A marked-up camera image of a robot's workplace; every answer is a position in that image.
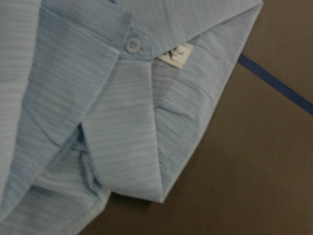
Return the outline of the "light blue button shirt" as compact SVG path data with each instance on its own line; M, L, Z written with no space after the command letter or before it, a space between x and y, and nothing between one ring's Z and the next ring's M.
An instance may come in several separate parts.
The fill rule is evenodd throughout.
M113 192L164 202L262 6L1 1L1 234L76 235Z

